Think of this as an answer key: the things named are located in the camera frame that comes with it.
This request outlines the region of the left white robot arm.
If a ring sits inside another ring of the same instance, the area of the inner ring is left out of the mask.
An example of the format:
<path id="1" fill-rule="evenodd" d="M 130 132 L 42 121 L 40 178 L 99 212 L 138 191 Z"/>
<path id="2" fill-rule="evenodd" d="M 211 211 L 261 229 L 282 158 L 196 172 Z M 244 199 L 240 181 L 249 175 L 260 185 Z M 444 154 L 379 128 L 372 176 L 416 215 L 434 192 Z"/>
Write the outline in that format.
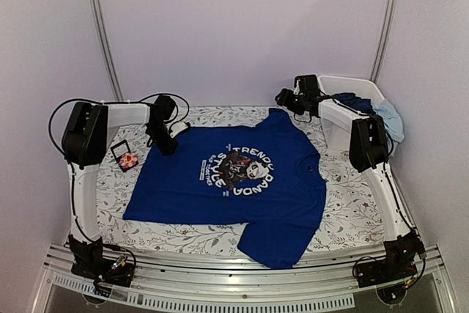
<path id="1" fill-rule="evenodd" d="M 136 269 L 132 251 L 104 243 L 97 224 L 96 193 L 100 164 L 114 134 L 124 126 L 144 125 L 152 143 L 164 155 L 178 143 L 167 128 L 177 110 L 173 95 L 157 93 L 137 102 L 95 102 L 73 98 L 73 109 L 59 147 L 70 178 L 72 273 L 91 279 L 98 292 L 108 286 L 129 287 Z"/>

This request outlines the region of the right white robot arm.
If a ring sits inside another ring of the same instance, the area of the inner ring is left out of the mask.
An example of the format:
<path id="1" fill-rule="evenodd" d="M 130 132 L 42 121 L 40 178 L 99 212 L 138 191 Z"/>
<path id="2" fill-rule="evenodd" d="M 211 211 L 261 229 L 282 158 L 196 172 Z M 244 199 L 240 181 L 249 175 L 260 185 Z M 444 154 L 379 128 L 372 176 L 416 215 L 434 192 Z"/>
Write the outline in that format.
<path id="1" fill-rule="evenodd" d="M 342 93 L 366 98 L 372 106 L 385 100 L 372 81 L 310 74 L 295 77 L 293 88 L 283 88 L 275 102 L 293 114 L 319 118 L 328 148 L 346 150 L 351 166 L 370 187 L 383 219 L 385 256 L 362 257 L 355 262 L 352 275 L 358 286 L 375 287 L 387 295 L 404 295 L 424 274 L 426 250 L 405 214 L 391 173 L 391 138 L 383 118 L 340 102 L 338 96 Z"/>

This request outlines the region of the blue printed t-shirt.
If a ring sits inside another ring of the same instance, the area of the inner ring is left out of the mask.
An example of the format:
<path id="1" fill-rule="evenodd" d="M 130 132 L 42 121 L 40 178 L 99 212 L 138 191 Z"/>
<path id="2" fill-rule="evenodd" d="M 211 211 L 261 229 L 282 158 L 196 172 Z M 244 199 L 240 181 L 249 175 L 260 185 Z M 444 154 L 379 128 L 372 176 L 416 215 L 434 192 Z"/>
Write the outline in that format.
<path id="1" fill-rule="evenodd" d="M 319 229 L 327 187 L 320 154 L 287 112 L 253 127 L 196 127 L 165 156 L 153 147 L 124 212 L 128 221 L 243 224 L 238 249 L 290 269 Z"/>

